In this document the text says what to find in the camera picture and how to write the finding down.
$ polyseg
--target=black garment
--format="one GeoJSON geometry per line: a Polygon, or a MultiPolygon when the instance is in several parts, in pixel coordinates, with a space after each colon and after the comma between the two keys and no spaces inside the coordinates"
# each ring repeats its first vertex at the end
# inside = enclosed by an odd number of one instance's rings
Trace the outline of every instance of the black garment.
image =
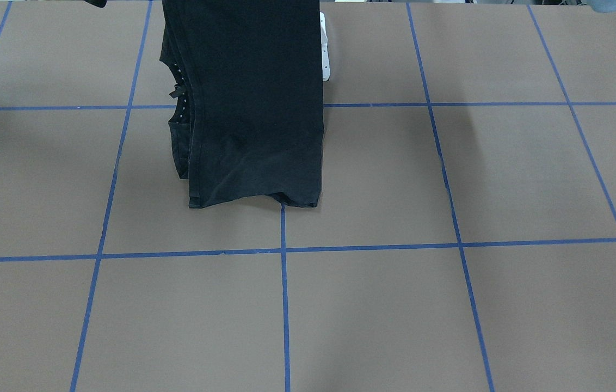
{"type": "Polygon", "coordinates": [[[189,208],[265,194],[315,207],[321,191],[318,0],[163,0],[169,127],[189,208]]]}

